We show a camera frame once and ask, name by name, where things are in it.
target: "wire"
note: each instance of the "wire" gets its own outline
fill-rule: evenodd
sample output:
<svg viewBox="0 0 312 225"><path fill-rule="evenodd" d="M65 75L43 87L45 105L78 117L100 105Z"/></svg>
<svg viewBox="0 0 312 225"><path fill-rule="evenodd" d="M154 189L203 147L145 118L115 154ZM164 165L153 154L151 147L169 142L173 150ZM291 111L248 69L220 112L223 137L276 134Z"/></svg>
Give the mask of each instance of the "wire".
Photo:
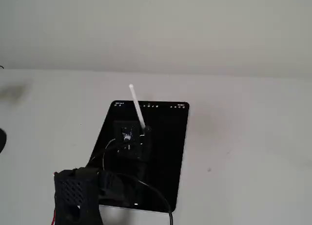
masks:
<svg viewBox="0 0 312 225"><path fill-rule="evenodd" d="M169 214L169 219L170 219L170 225L173 225L174 224L174 219L173 219L173 216L172 216L172 211L171 211L171 206L169 204L169 202L167 201L167 199L162 195L162 193L155 187L135 178L134 176L131 176L131 175L127 175L127 174L123 174L123 173L114 173L116 175L121 175L121 176L124 176L124 177L127 177L128 179L131 179L133 181L137 181L141 184L143 184L144 186L148 187L149 189L151 189L152 191L154 191L155 193L158 194L158 196L161 198L161 200L163 201L163 203L166 205L167 207L167 210L168 210L168 214Z"/></svg>
<svg viewBox="0 0 312 225"><path fill-rule="evenodd" d="M91 163L95 158L99 157L100 155L102 155L103 153L105 152L108 152L108 151L111 151L111 150L115 150L117 148L119 148L121 145L123 145L124 143L121 143L120 145L115 145L111 148L108 148L108 149L103 149L101 150L100 152L98 152L92 159L89 160L88 164Z"/></svg>
<svg viewBox="0 0 312 225"><path fill-rule="evenodd" d="M110 140L110 141L107 143L105 149L109 146L109 144L110 144L112 141L115 141L115 139ZM105 154L105 151L104 151L104 153L103 153L103 160L102 160L102 163L103 163L103 170L104 170L104 154Z"/></svg>
<svg viewBox="0 0 312 225"><path fill-rule="evenodd" d="M55 222L55 208L54 208L54 215L53 215L53 220L52 220L51 225L54 225L54 222Z"/></svg>

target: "black screen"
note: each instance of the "black screen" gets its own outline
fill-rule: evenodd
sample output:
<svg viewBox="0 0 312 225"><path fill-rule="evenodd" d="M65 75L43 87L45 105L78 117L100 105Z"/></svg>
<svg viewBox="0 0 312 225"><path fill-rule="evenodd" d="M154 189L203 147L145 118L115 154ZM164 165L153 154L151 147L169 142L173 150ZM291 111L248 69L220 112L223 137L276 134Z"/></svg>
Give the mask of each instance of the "black screen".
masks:
<svg viewBox="0 0 312 225"><path fill-rule="evenodd" d="M150 101L139 101L139 104L145 124L152 129L152 154L145 181L156 187L174 210L179 187L189 104L186 102ZM133 101L112 102L91 158L103 150L108 142L114 138L113 122L117 120L138 121ZM125 163L125 161L117 159L114 154L106 153L104 161L107 170L136 175L135 172L127 171L129 162ZM95 159L91 165L102 168L102 159ZM148 188L144 188L142 191L142 201L139 205L131 205L128 206L129 208L167 211L166 206L153 191ZM111 204L105 200L100 200L100 204L124 207L123 205Z"/></svg>

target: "red wire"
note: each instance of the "red wire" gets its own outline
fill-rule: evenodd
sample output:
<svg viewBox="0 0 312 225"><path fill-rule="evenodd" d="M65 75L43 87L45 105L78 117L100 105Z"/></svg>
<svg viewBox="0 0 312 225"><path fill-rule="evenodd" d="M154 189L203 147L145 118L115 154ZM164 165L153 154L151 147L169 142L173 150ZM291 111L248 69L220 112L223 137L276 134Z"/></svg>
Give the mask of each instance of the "red wire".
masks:
<svg viewBox="0 0 312 225"><path fill-rule="evenodd" d="M52 220L51 225L53 225L53 224L54 224L54 222L55 222L55 209L54 209L54 215L53 215L53 220Z"/></svg>

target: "white tabletop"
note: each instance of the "white tabletop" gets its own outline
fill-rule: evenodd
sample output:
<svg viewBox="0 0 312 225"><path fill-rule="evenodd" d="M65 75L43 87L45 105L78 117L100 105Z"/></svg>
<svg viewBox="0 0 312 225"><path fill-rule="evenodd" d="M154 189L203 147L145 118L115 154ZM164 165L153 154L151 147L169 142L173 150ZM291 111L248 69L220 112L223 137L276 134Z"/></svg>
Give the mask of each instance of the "white tabletop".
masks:
<svg viewBox="0 0 312 225"><path fill-rule="evenodd" d="M130 83L139 100L190 103L175 225L312 223L311 80L0 70L1 224L50 224L52 173L85 166ZM100 210L106 225L169 224Z"/></svg>

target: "white stylus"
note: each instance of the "white stylus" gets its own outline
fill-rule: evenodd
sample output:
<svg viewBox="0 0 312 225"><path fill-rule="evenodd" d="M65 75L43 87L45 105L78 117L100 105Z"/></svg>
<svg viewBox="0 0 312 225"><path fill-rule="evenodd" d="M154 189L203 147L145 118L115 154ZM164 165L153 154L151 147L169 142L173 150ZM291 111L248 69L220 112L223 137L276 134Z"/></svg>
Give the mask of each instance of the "white stylus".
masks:
<svg viewBox="0 0 312 225"><path fill-rule="evenodd" d="M136 92L135 92L135 89L133 87L133 84L130 84L129 88L130 88L130 91L131 91L131 94L132 94L133 102L134 102L135 107L136 107L137 116L138 116L138 119L140 121L143 133L144 133L145 123L144 123L144 119L143 119L143 116L142 116L142 112L141 112L140 105L139 105L138 100L137 100L137 96L136 96Z"/></svg>

